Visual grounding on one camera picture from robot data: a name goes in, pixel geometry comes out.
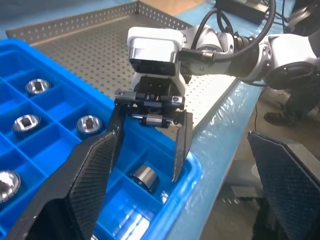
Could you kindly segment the small ribbed metal roller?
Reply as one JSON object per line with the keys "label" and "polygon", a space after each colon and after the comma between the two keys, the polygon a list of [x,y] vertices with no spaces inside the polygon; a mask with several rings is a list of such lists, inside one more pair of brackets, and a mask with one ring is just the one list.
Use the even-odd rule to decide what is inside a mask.
{"label": "small ribbed metal roller", "polygon": [[149,210],[130,209],[114,218],[112,235],[117,240],[141,240],[155,216]]}
{"label": "small ribbed metal roller", "polygon": [[12,124],[11,129],[17,134],[28,134],[37,130],[42,123],[40,116],[26,114],[18,117]]}
{"label": "small ribbed metal roller", "polygon": [[25,85],[25,90],[29,95],[40,95],[51,88],[51,83],[42,78],[30,80]]}
{"label": "small ribbed metal roller", "polygon": [[157,173],[146,164],[140,165],[128,177],[149,193],[156,189],[159,182]]}
{"label": "small ribbed metal roller", "polygon": [[103,122],[94,115],[85,115],[76,121],[75,128],[81,138],[87,138],[99,134]]}
{"label": "small ribbed metal roller", "polygon": [[14,197],[21,186],[20,176],[12,170],[0,171],[0,204]]}

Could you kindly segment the blue compartment plastic tray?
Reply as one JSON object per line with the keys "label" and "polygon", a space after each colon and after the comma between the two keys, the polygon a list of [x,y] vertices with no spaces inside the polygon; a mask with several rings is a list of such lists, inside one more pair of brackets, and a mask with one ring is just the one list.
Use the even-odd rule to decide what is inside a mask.
{"label": "blue compartment plastic tray", "polygon": [[[33,79],[47,80],[51,88],[30,95],[25,86]],[[35,48],[20,40],[0,40],[0,171],[14,171],[21,180],[16,195],[0,203],[0,240],[5,240],[42,183],[82,141],[77,120],[96,116],[106,130],[113,107],[108,96]],[[41,117],[40,127],[30,133],[13,132],[14,121],[29,114]],[[139,209],[156,214],[140,240],[164,240],[201,178],[201,163],[189,153],[178,180],[172,182],[175,143],[134,119],[126,120],[124,133],[93,234],[98,240],[117,240],[112,235],[114,218]],[[142,164],[158,175],[153,192],[129,178]]]}

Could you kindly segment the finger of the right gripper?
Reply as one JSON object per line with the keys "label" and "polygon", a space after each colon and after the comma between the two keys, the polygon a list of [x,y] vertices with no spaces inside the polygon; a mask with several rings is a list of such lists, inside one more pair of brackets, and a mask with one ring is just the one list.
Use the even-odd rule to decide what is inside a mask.
{"label": "finger of the right gripper", "polygon": [[193,114],[187,111],[180,112],[176,120],[181,127],[177,130],[175,140],[172,182],[177,181],[192,144]]}
{"label": "finger of the right gripper", "polygon": [[123,145],[125,130],[124,123],[127,116],[127,105],[117,103],[112,111],[111,118],[109,120],[108,132],[109,140],[108,146],[110,147],[110,170],[111,173],[116,165],[116,162],[120,156],[121,148]]}

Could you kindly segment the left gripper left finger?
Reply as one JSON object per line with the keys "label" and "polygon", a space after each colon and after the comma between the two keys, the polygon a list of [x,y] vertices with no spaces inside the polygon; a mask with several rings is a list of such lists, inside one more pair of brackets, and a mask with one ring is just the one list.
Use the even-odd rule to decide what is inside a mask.
{"label": "left gripper left finger", "polygon": [[90,240],[105,199],[116,140],[112,131],[77,144],[4,240]]}

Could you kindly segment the black power adapter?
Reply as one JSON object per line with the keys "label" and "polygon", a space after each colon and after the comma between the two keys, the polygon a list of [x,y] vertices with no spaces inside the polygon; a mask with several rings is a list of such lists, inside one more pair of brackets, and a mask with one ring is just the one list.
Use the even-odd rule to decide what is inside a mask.
{"label": "black power adapter", "polygon": [[269,10],[262,0],[216,0],[216,6],[239,18],[260,24]]}

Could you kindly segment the perforated steel tray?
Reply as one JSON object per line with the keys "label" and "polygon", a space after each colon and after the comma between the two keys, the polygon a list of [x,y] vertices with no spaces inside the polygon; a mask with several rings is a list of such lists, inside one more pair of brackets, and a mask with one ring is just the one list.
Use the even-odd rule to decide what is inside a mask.
{"label": "perforated steel tray", "polygon": [[131,27],[186,30],[190,25],[141,1],[25,25],[6,31],[8,38],[37,48],[109,97],[130,90],[128,61]]}

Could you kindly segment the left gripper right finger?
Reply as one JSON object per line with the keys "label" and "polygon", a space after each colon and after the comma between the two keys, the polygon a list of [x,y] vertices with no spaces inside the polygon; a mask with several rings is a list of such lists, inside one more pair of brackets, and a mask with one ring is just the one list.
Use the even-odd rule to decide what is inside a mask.
{"label": "left gripper right finger", "polygon": [[289,240],[320,240],[320,159],[303,144],[250,131],[265,197]]}

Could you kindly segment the brown cardboard sheet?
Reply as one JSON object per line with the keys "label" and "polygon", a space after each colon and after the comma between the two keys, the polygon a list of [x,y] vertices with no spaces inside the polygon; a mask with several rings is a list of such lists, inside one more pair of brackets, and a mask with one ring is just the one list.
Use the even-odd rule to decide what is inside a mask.
{"label": "brown cardboard sheet", "polygon": [[140,0],[141,2],[165,12],[177,16],[187,10],[198,7],[208,0]]}

